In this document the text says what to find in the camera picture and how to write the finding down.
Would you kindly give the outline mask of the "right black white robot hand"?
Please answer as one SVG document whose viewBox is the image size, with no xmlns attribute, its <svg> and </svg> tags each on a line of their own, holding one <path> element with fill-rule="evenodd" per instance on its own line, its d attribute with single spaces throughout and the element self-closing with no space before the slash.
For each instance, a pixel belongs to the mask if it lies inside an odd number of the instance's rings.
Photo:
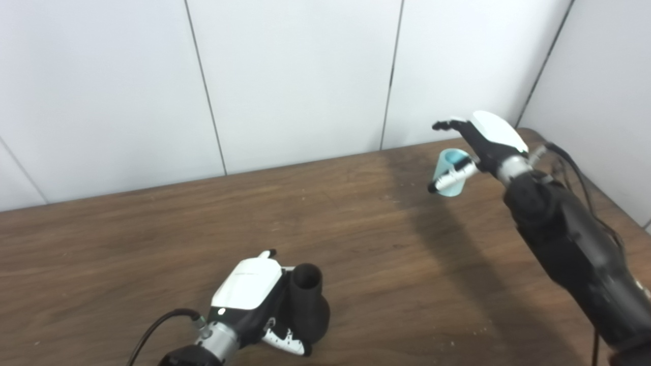
<svg viewBox="0 0 651 366">
<path fill-rule="evenodd" d="M 496 114 L 475 111 L 470 119 L 440 120 L 432 129 L 459 132 L 475 155 L 462 158 L 433 178 L 427 187 L 430 194 L 441 194 L 478 173 L 489 173 L 509 187 L 515 178 L 532 171 L 527 144 Z"/>
</svg>

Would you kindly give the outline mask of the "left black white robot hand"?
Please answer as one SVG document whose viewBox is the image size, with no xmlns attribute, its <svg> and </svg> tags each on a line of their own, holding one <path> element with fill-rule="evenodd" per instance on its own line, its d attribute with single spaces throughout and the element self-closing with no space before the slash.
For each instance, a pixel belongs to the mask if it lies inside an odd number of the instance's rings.
<svg viewBox="0 0 651 366">
<path fill-rule="evenodd" d="M 311 345 L 279 320 L 295 267 L 282 266 L 275 254 L 266 250 L 240 261 L 212 296 L 209 335 L 201 342 L 222 364 L 238 350 L 259 342 L 289 354 L 311 356 Z"/>
</svg>

